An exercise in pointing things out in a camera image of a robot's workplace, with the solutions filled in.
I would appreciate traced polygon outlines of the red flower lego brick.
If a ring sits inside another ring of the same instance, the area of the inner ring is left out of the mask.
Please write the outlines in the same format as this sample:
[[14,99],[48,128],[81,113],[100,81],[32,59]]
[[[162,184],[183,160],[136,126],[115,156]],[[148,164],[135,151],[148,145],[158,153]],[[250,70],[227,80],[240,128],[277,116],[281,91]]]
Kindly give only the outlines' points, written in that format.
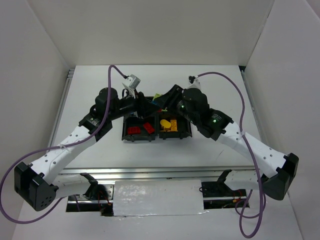
[[127,128],[128,135],[139,135],[141,134],[141,128],[139,126],[132,126]]

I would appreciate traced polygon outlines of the red teal green lego stack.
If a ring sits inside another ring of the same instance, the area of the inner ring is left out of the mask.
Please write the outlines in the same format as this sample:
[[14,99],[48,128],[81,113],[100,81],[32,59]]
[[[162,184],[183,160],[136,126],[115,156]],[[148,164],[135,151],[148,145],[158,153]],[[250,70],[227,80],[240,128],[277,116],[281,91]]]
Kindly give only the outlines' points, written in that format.
[[162,94],[156,93],[151,103],[158,107],[158,110],[157,110],[158,113],[161,113],[163,111],[164,97]]

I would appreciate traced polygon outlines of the yellow rounded lego brick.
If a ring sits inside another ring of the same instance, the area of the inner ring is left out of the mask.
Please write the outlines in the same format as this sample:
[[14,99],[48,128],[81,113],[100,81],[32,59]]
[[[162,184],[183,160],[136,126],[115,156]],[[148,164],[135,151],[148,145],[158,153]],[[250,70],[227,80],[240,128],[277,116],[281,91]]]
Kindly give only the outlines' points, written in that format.
[[161,119],[160,120],[160,127],[161,127],[161,132],[167,132],[167,131],[170,131],[171,130],[171,122],[166,120],[166,119]]

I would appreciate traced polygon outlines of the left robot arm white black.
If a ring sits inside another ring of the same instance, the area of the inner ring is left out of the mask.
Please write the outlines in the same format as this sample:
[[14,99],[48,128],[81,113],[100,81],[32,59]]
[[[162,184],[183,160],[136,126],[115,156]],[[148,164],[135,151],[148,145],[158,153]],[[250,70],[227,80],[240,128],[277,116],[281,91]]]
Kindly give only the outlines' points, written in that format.
[[118,97],[114,88],[103,88],[95,104],[78,126],[58,146],[30,164],[20,162],[14,168],[15,191],[37,212],[47,208],[62,192],[56,180],[59,173],[78,155],[93,146],[112,129],[112,121],[135,113],[144,119],[160,107],[142,92],[134,96]]

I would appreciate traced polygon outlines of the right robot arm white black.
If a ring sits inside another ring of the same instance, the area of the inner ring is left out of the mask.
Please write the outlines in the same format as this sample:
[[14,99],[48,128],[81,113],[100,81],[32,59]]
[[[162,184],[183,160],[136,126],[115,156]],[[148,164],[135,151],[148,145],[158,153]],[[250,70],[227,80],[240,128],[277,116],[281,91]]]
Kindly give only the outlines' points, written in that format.
[[162,109],[183,116],[206,138],[226,145],[242,155],[259,170],[254,188],[268,197],[281,201],[293,182],[299,164],[294,153],[279,152],[244,132],[231,117],[210,108],[207,96],[198,88],[183,89],[174,85],[154,100]]

